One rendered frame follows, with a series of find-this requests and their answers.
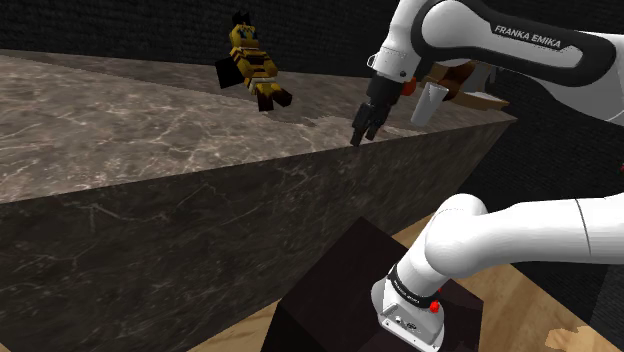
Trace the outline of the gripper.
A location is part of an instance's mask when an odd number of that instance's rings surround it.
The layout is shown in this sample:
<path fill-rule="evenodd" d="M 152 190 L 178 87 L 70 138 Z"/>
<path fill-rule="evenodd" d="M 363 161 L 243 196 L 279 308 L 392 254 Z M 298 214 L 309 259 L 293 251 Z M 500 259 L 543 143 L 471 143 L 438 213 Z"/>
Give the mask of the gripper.
<path fill-rule="evenodd" d="M 365 138 L 373 141 L 378 130 L 384 125 L 389 112 L 397 103 L 403 84 L 375 74 L 366 91 L 368 102 L 359 108 L 352 123 L 352 146 L 359 146 Z"/>

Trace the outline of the white tapered cup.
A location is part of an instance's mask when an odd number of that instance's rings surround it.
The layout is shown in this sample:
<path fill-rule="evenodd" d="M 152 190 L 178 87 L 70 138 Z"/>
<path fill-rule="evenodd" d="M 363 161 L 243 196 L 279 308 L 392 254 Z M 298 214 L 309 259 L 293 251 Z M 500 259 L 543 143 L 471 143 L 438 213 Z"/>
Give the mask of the white tapered cup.
<path fill-rule="evenodd" d="M 422 89 L 410 122 L 417 127 L 427 125 L 448 93 L 448 88 L 437 83 L 427 82 Z"/>

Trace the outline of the brown angular wooden object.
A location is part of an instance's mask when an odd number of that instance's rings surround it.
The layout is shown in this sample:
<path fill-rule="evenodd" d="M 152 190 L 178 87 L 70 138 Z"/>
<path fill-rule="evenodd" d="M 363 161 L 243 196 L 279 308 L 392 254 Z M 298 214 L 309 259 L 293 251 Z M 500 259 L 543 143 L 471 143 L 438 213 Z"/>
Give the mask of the brown angular wooden object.
<path fill-rule="evenodd" d="M 509 102 L 485 92 L 485 83 L 493 73 L 492 65 L 475 60 L 455 67 L 434 64 L 419 85 L 446 88 L 448 92 L 443 101 L 459 106 L 482 111 L 501 110 Z"/>

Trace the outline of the yellow black bee toy figure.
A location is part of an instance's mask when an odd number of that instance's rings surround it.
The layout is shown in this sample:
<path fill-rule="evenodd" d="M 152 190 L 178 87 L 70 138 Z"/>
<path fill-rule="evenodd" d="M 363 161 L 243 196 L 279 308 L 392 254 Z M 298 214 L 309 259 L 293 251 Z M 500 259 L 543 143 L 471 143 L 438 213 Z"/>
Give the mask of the yellow black bee toy figure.
<path fill-rule="evenodd" d="M 260 48 L 249 13 L 237 11 L 232 16 L 232 23 L 233 29 L 229 33 L 232 49 L 228 57 L 215 63 L 220 88 L 244 84 L 256 97 L 260 112 L 272 111 L 274 103 L 289 106 L 293 96 L 277 82 L 278 68 L 268 53 Z"/>

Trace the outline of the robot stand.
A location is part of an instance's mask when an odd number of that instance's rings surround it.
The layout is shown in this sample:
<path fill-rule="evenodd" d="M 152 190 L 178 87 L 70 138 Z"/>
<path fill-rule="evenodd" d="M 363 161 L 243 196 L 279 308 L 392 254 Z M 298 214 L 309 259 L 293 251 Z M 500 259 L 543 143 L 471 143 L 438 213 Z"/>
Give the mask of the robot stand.
<path fill-rule="evenodd" d="M 281 299 L 260 352 L 419 352 L 379 325 L 371 301 L 406 252 L 358 219 Z"/>

